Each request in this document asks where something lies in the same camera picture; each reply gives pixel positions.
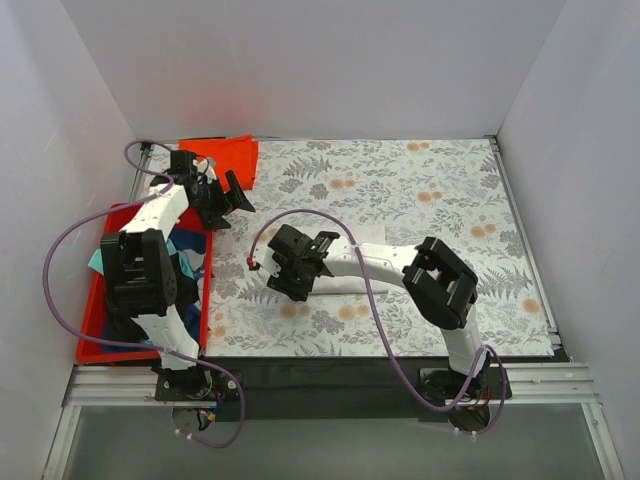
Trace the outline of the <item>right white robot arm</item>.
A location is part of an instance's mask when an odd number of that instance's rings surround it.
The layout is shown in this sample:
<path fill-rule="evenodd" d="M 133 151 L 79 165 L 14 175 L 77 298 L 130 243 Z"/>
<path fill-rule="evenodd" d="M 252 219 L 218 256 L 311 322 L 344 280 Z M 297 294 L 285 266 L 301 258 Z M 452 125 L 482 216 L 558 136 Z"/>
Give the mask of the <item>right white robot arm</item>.
<path fill-rule="evenodd" d="M 321 277 L 368 276 L 404 288 L 422 317 L 443 335 L 454 389 L 471 398 L 488 386 L 488 355 L 478 352 L 478 278 L 443 241 L 427 237 L 418 246 L 355 245 L 337 232 L 321 231 L 311 238 L 284 225 L 252 260 L 269 273 L 268 287 L 293 301 L 305 301 Z"/>

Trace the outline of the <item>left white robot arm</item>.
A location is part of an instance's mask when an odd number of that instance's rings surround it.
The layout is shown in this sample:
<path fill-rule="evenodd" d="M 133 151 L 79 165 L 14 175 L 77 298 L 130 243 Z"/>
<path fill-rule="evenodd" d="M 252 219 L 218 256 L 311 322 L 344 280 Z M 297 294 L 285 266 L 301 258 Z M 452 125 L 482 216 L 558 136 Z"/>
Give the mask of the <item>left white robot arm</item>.
<path fill-rule="evenodd" d="M 167 243 L 180 217 L 194 209 L 206 231 L 231 227 L 225 219 L 235 210 L 252 212 L 236 174 L 218 176 L 196 153 L 170 152 L 170 166 L 149 186 L 150 200 L 116 233 L 100 242 L 105 302 L 114 320 L 124 320 L 134 332 L 128 343 L 159 349 L 161 367 L 181 372 L 178 387 L 193 400 L 205 398 L 213 386 L 211 373 L 196 365 L 200 347 L 189 334 L 177 300 L 181 272 L 179 256 Z"/>

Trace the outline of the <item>white t shirt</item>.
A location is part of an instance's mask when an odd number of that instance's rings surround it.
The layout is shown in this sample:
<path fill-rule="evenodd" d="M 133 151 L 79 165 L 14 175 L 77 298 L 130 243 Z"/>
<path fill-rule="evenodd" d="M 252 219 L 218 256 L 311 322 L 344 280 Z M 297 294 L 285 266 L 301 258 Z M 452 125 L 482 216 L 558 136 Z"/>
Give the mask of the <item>white t shirt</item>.
<path fill-rule="evenodd" d="M 382 224 L 358 225 L 352 229 L 352 234 L 356 240 L 365 243 L 375 243 L 386 245 L 385 227 Z M 359 265 L 356 265 L 358 276 L 322 276 L 314 281 L 311 295 L 356 295 L 366 294 L 365 282 L 360 276 Z M 370 279 L 372 292 L 374 294 L 386 294 L 392 283 L 382 282 L 374 278 Z"/>

